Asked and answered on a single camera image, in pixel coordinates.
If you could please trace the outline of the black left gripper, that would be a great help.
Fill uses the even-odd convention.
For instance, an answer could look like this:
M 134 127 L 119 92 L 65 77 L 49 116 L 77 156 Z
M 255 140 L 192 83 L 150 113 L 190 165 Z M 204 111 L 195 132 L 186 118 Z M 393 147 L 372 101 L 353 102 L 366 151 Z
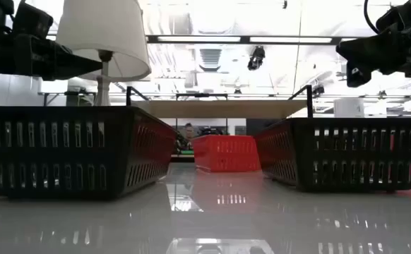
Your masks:
M 68 80 L 101 68 L 100 61 L 75 55 L 51 40 L 29 35 L 0 36 L 0 74 Z

